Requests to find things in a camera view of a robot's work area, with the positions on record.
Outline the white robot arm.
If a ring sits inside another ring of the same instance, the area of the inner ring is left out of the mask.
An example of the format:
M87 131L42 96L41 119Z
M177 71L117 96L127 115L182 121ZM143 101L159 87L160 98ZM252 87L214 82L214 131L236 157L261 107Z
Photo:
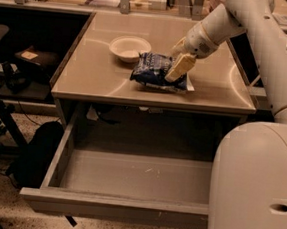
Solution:
M219 143L207 229L287 229L287 35L272 6L273 0L225 0L172 49L169 82L223 41L246 34L265 93L253 119Z

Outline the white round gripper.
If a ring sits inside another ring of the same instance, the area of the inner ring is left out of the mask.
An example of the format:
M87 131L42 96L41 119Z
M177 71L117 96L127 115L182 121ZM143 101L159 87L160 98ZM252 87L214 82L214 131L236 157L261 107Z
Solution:
M202 23L196 23L185 38L172 47L170 55L175 58L172 67L165 75L165 80L175 82L195 66L195 60L209 57L219 46L207 35Z

